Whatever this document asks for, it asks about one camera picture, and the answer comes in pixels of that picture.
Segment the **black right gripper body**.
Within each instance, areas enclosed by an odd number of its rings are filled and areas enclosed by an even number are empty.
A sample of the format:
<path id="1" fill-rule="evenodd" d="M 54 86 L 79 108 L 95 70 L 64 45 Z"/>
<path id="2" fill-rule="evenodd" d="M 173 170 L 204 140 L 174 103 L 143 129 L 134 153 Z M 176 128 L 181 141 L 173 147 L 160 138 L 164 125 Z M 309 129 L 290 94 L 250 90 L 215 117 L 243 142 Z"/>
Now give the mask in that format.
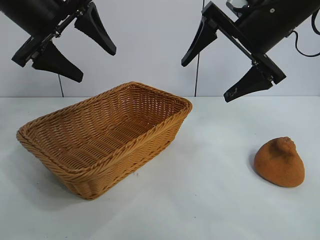
<path id="1" fill-rule="evenodd" d="M 202 19 L 217 25 L 252 62 L 252 67 L 262 69 L 272 84 L 286 78 L 283 71 L 267 56 L 267 52 L 309 16 L 315 17 L 320 10 L 318 0 L 250 0 L 242 7 L 232 7 L 239 15 L 232 21 L 213 2 L 202 10 Z"/>

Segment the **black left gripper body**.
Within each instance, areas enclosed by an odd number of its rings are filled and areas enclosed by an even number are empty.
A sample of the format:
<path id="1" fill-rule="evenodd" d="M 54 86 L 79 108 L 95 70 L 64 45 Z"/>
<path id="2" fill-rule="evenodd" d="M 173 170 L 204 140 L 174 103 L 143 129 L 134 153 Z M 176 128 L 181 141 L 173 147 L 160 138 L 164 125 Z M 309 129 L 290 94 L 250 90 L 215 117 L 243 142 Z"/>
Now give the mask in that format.
<path id="1" fill-rule="evenodd" d="M 2 0 L 0 11 L 30 35 L 12 61 L 24 67 L 35 52 L 84 13 L 89 3 L 89 0 Z"/>

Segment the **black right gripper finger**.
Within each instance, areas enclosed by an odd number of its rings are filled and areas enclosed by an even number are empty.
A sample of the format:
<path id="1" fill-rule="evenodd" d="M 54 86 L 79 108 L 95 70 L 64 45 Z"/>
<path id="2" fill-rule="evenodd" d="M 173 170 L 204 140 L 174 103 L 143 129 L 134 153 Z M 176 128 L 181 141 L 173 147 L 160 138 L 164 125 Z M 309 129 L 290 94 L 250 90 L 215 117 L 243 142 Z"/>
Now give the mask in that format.
<path id="1" fill-rule="evenodd" d="M 268 90 L 272 87 L 265 72 L 259 66 L 252 66 L 250 70 L 223 95 L 224 100 L 229 103 L 242 96 Z"/>
<path id="2" fill-rule="evenodd" d="M 210 25 L 210 21 L 207 18 L 202 18 L 195 37 L 181 60 L 181 65 L 186 67 L 203 49 L 215 41 L 217 39 L 216 32 L 217 25 L 215 22 Z"/>

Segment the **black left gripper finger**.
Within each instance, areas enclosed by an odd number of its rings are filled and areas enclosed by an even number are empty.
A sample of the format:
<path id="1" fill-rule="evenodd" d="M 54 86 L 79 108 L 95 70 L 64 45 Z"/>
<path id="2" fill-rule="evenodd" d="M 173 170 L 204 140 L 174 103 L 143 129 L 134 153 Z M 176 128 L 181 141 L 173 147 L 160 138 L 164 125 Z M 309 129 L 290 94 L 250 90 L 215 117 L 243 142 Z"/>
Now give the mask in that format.
<path id="1" fill-rule="evenodd" d="M 109 37 L 94 2 L 91 1 L 83 15 L 77 17 L 74 27 L 94 40 L 108 54 L 116 54 L 117 47 Z"/>
<path id="2" fill-rule="evenodd" d="M 49 41 L 43 51 L 33 59 L 32 67 L 62 75 L 77 83 L 80 83 L 84 76 L 83 72 L 65 58 L 52 41 Z"/>

